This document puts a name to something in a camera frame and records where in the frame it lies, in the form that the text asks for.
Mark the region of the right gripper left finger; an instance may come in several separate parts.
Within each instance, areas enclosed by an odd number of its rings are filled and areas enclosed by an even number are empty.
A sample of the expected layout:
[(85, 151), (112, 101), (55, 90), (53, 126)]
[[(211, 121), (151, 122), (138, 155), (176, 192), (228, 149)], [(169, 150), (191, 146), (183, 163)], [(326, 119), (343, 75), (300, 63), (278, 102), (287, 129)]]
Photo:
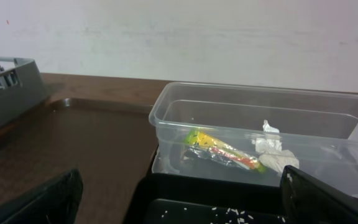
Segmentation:
[(79, 170), (68, 170), (1, 204), (0, 223), (74, 223), (82, 193)]

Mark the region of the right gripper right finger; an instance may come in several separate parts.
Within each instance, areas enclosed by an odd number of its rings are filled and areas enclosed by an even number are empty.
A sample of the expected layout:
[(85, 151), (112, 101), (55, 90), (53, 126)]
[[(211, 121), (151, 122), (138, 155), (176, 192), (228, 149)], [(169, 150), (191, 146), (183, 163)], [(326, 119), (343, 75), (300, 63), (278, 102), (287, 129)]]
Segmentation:
[(293, 223), (358, 223), (358, 198), (293, 166), (285, 166), (280, 189)]

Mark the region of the white paper napkin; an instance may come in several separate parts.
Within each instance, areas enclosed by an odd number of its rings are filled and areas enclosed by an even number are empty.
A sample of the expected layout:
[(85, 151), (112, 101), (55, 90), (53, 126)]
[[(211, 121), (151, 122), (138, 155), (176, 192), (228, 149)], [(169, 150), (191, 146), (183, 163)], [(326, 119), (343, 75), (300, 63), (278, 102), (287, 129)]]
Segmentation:
[(275, 171), (278, 176), (282, 175), (285, 166), (300, 168), (299, 160), (291, 151), (282, 149), (280, 140), (256, 138), (252, 144), (262, 165)]

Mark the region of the rice leftovers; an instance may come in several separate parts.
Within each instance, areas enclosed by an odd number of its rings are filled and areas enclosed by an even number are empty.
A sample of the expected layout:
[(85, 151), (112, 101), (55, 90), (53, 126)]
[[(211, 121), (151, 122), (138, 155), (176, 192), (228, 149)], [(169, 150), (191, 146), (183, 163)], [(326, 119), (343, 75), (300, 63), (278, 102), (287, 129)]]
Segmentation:
[(168, 224), (291, 224), (280, 215), (254, 213), (235, 208), (179, 207), (166, 211), (155, 223)]

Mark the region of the green orange snack wrapper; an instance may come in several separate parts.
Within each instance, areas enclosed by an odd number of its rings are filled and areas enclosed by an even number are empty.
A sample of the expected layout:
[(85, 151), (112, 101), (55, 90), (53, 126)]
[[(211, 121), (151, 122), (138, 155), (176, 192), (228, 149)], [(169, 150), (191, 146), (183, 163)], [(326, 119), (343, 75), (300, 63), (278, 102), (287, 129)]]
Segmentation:
[(199, 158), (209, 159), (225, 166), (265, 172), (267, 168), (255, 156), (251, 156), (224, 141), (197, 129), (191, 130), (183, 143)]

